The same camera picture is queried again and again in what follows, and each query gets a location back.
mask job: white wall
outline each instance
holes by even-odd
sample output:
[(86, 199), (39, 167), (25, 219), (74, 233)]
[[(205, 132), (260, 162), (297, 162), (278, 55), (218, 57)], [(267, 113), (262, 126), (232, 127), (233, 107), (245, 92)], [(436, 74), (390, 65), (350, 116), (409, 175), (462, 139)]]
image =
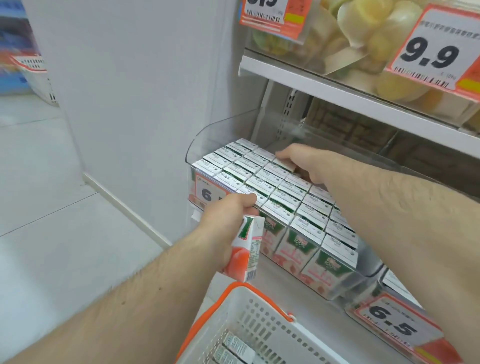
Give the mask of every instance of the white wall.
[(167, 239), (185, 229), (190, 141), (259, 107), (222, 0), (24, 0), (84, 170)]

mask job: barcode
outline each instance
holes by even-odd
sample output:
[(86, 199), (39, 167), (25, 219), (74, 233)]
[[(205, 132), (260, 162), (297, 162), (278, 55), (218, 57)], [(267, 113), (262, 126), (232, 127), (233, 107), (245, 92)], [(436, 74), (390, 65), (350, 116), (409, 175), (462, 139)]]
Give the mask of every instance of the barcode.
[(250, 16), (254, 16), (255, 18), (260, 18), (260, 19), (265, 19), (269, 20), (271, 22), (279, 23), (281, 21), (281, 18), (279, 16), (274, 16), (274, 15), (267, 15), (262, 12), (255, 12), (253, 10), (247, 9), (247, 14)]
[(245, 282), (254, 279), (255, 276), (257, 275), (257, 270), (252, 270), (251, 272), (247, 273), (247, 278), (245, 279)]
[(450, 84), (450, 82), (439, 80), (435, 77), (430, 77), (428, 75), (424, 75), (424, 74), (421, 74), (421, 73), (418, 73), (418, 72), (406, 70), (403, 67), (395, 67), (394, 71), (396, 73), (399, 73), (399, 74), (406, 74), (407, 76), (416, 78), (419, 81), (427, 82), (429, 84), (437, 85), (437, 86), (440, 86), (440, 87), (443, 87), (443, 88), (447, 88), (448, 85)]

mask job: baseboard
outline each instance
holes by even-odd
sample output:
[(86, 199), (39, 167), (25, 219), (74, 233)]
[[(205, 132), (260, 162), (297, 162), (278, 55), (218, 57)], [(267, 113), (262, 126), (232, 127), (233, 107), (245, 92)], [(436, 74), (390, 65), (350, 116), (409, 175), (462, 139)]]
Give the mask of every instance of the baseboard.
[(122, 214), (124, 214), (129, 220), (131, 220), (136, 226), (139, 227), (145, 234), (147, 234), (154, 242), (156, 242), (162, 249), (168, 249), (173, 244), (162, 234), (156, 231), (148, 222), (141, 218), (138, 214), (133, 212), (127, 205), (113, 195), (100, 183), (95, 181), (88, 173), (83, 173), (83, 179), (88, 183), (95, 191), (100, 193), (104, 199), (110, 202), (117, 208)]

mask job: hairy forearm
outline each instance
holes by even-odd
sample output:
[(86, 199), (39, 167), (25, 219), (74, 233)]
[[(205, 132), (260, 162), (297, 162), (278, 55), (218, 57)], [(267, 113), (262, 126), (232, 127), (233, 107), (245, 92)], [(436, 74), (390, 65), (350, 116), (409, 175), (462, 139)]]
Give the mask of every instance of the hairy forearm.
[(480, 205), (444, 186), (331, 152), (324, 183), (351, 226), (445, 331), (466, 363), (480, 356)]
[(173, 363), (218, 269), (207, 238), (195, 230), (10, 363)]

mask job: shopping basket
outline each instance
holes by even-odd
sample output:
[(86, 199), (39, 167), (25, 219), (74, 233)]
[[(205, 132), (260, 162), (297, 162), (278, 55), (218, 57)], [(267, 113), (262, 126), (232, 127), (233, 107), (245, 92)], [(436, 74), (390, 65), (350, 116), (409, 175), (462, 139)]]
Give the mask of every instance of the shopping basket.
[(41, 56), (12, 56), (12, 60), (24, 75), (32, 90), (42, 100), (53, 106), (59, 105)]
[(227, 331), (256, 351), (255, 364), (348, 364), (293, 314), (286, 314), (252, 285), (239, 282), (232, 283), (195, 322), (177, 363), (207, 363)]

